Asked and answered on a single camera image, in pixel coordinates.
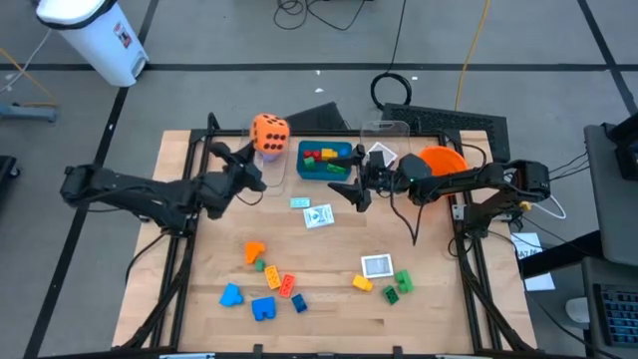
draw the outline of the yellow cable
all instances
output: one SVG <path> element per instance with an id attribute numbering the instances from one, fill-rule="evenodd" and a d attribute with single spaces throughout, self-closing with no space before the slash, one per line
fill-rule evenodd
<path id="1" fill-rule="evenodd" d="M 23 73 L 23 76 L 26 76 L 27 79 L 31 80 L 31 82 L 36 85 L 37 87 L 40 88 L 40 90 L 42 90 L 42 92 L 44 92 L 45 94 L 47 94 L 47 96 L 49 97 L 49 99 L 52 101 L 50 103 L 27 103 L 27 104 L 23 104 L 23 106 L 48 106 L 48 107 L 56 107 L 58 106 L 56 103 L 56 97 L 53 96 L 49 90 L 47 90 L 47 88 L 45 88 L 43 85 L 41 85 L 36 79 L 32 78 L 31 75 L 29 75 L 29 73 L 27 73 L 26 71 L 22 70 L 22 67 L 20 65 L 18 65 L 18 62 L 16 62 L 11 55 L 9 55 L 9 53 L 7 53 L 3 48 L 0 48 L 0 54 L 2 54 L 5 58 L 7 58 L 7 60 L 9 60 L 11 62 L 11 64 L 13 64 L 13 66 L 18 69 L 20 72 Z"/>
<path id="2" fill-rule="evenodd" d="M 475 33 L 475 37 L 472 40 L 472 45 L 470 46 L 470 51 L 468 52 L 466 61 L 463 63 L 463 69 L 461 70 L 461 76 L 459 77 L 459 85 L 457 86 L 457 99 L 455 100 L 455 111 L 459 110 L 459 101 L 461 100 L 461 92 L 463 91 L 463 80 L 466 77 L 466 69 L 468 68 L 468 64 L 470 63 L 472 54 L 474 53 L 475 47 L 477 46 L 477 40 L 479 39 L 480 32 L 482 31 L 482 25 L 485 23 L 485 18 L 487 17 L 487 9 L 489 8 L 489 1 L 490 0 L 485 0 L 485 6 L 483 6 L 482 8 L 482 16 L 480 17 L 480 22 L 478 23 L 477 32 Z"/>

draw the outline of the blue block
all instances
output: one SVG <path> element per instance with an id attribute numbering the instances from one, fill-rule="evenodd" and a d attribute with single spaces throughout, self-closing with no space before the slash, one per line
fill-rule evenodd
<path id="1" fill-rule="evenodd" d="M 306 301 L 303 300 L 301 294 L 297 294 L 292 298 L 292 304 L 295 305 L 295 309 L 297 309 L 297 313 L 301 313 L 303 311 L 308 310 L 308 306 L 306 305 Z"/>
<path id="2" fill-rule="evenodd" d="M 275 311 L 275 298 L 265 297 L 252 300 L 252 314 L 256 321 L 262 321 L 264 318 L 274 319 L 277 315 Z"/>
<path id="3" fill-rule="evenodd" d="M 219 304 L 231 307 L 236 304 L 243 303 L 243 296 L 241 296 L 241 292 L 239 292 L 239 287 L 232 283 L 228 283 L 226 285 L 226 289 L 224 289 L 221 298 L 219 298 Z"/>

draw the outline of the orange lid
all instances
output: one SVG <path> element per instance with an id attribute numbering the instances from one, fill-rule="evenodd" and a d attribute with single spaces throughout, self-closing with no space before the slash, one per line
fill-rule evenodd
<path id="1" fill-rule="evenodd" d="M 443 146 L 426 147 L 419 157 L 430 166 L 433 176 L 445 176 L 468 169 L 468 163 L 463 156 Z"/>

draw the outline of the orange block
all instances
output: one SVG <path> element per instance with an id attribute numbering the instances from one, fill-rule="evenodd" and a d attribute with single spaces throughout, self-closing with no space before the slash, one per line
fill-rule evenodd
<path id="1" fill-rule="evenodd" d="M 270 289 L 276 289 L 281 286 L 281 281 L 279 280 L 279 272 L 277 272 L 277 267 L 274 265 L 269 265 L 264 269 L 264 273 L 266 273 L 266 280 L 268 281 L 268 286 Z"/>
<path id="2" fill-rule="evenodd" d="M 295 276 L 291 274 L 285 274 L 283 281 L 281 282 L 281 288 L 279 288 L 279 295 L 284 298 L 290 298 L 292 294 L 292 286 L 295 283 Z"/>
<path id="3" fill-rule="evenodd" d="M 246 264 L 252 264 L 257 259 L 259 253 L 266 251 L 266 244 L 262 242 L 247 242 L 246 243 Z"/>

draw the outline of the blue tray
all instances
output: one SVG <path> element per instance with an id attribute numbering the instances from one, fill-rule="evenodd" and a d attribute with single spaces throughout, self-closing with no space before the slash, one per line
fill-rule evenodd
<path id="1" fill-rule="evenodd" d="M 327 162 L 315 163 L 314 171 L 307 171 L 306 166 L 303 163 L 304 151 L 321 151 L 321 149 L 332 149 L 341 154 L 346 153 L 346 156 L 350 156 L 352 152 L 352 144 L 345 142 L 328 142 L 328 141 L 302 141 L 299 143 L 299 150 L 297 154 L 297 173 L 304 180 L 347 180 L 350 176 L 352 168 L 347 168 L 344 174 L 334 174 L 328 172 Z"/>

